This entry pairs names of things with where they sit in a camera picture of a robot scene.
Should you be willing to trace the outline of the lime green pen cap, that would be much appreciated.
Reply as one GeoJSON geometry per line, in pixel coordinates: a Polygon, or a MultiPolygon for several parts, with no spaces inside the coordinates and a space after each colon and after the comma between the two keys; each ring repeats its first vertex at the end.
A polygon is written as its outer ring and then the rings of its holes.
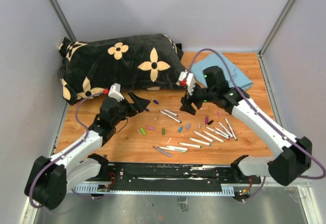
{"type": "Polygon", "coordinates": [[[142,127],[140,128],[140,132],[141,132],[143,135],[146,134],[146,132],[144,131],[144,129],[143,129],[142,127]]]}

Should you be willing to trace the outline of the clear cap grey pen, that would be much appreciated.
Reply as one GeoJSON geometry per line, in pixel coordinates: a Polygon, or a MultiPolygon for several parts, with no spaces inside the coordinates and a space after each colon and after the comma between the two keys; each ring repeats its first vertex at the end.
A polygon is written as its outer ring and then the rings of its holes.
{"type": "Polygon", "coordinates": [[[164,151],[163,149],[161,149],[161,148],[159,148],[159,147],[154,147],[154,146],[153,146],[152,148],[155,149],[155,150],[157,150],[158,152],[160,152],[160,153],[162,153],[162,154],[168,156],[168,157],[173,157],[172,154],[170,154],[170,153],[164,151]]]}

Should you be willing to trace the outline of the dark blue cap marker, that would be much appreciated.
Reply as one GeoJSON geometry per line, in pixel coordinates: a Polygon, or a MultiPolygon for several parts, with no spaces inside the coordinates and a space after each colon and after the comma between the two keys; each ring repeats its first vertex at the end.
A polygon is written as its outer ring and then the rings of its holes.
{"type": "Polygon", "coordinates": [[[174,112],[171,112],[171,111],[169,111],[169,110],[167,110],[167,109],[163,109],[163,111],[169,113],[170,115],[173,115],[173,116],[176,116],[176,117],[178,116],[178,114],[176,114],[176,113],[174,113],[174,112]]]}

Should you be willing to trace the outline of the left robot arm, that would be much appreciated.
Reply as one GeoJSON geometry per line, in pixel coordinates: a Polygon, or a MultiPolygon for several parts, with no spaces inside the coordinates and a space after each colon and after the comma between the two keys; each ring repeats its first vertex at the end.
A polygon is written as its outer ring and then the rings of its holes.
{"type": "Polygon", "coordinates": [[[92,154],[104,146],[117,132],[117,125],[147,110],[150,100],[128,92],[132,103],[120,93],[104,91],[99,113],[85,133],[73,144],[51,157],[38,157],[32,166],[24,194],[36,209],[53,210],[66,193],[90,178],[105,180],[109,175],[108,160],[92,154]]]}

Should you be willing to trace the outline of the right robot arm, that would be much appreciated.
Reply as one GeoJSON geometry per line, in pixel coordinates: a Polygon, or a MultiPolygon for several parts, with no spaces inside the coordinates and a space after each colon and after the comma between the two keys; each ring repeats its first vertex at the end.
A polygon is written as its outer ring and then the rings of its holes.
{"type": "Polygon", "coordinates": [[[218,66],[204,70],[207,86],[200,87],[190,72],[182,71],[177,84],[186,88],[181,111],[195,115],[204,102],[210,102],[244,122],[272,152],[271,157],[243,155],[231,163],[231,178],[243,183],[249,176],[272,177],[287,186],[311,167],[312,143],[296,137],[266,115],[240,88],[229,87],[218,66]]]}

